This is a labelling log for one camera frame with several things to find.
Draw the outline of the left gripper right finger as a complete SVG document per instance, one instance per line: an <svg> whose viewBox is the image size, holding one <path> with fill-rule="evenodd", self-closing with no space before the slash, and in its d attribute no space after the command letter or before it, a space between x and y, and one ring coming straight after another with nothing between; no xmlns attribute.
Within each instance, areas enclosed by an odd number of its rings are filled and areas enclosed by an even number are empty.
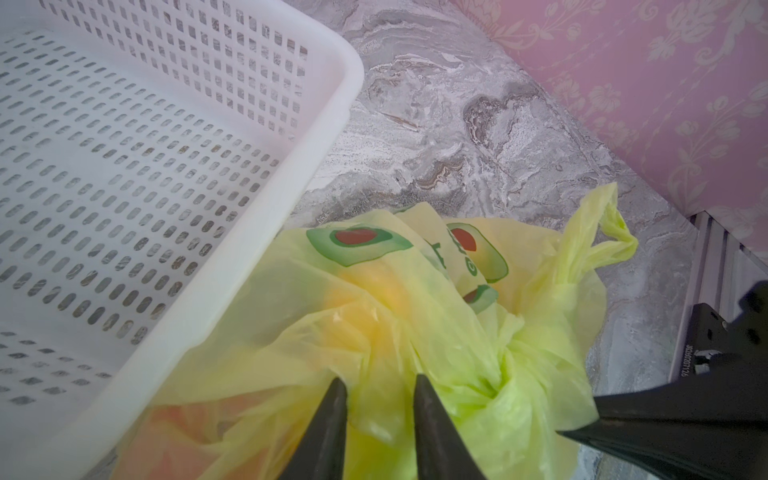
<svg viewBox="0 0 768 480"><path fill-rule="evenodd" d="M419 480L486 479L424 374L416 377L413 410Z"/></svg>

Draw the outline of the yellow-green plastic bag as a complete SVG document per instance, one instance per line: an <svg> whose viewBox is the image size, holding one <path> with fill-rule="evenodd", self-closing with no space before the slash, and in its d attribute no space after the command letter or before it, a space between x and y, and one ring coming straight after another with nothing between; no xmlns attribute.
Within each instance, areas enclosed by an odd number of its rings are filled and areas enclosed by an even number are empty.
<svg viewBox="0 0 768 480"><path fill-rule="evenodd" d="M597 416L597 271L638 245L617 201L615 184L592 190L563 232L426 203L281 232L123 437L112 477L275 479L340 379L345 477L413 479L425 375L486 477L569 478L578 446L562 432Z"/></svg>

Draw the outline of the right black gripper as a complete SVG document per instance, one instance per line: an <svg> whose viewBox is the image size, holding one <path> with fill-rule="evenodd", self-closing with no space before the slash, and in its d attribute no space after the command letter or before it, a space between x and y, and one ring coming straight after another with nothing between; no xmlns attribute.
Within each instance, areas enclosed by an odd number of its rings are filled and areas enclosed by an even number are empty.
<svg viewBox="0 0 768 480"><path fill-rule="evenodd" d="M719 315L696 305L698 331L675 381L597 397L599 419L559 434L659 479L765 479L767 283L739 307L735 320L716 326Z"/></svg>

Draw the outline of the white plastic basket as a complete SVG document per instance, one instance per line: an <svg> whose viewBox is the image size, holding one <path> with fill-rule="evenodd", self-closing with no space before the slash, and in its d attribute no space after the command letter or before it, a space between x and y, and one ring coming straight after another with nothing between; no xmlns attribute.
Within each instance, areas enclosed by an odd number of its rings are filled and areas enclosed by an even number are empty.
<svg viewBox="0 0 768 480"><path fill-rule="evenodd" d="M1 5L1 475L79 479L212 331L364 80L281 1Z"/></svg>

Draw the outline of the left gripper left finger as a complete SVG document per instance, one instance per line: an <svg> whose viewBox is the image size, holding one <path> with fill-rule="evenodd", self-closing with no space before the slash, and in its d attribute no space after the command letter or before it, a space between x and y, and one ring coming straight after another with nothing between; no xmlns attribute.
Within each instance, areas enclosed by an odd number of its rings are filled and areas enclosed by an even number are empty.
<svg viewBox="0 0 768 480"><path fill-rule="evenodd" d="M294 454L279 480L341 480L343 478L347 388L340 378L329 385Z"/></svg>

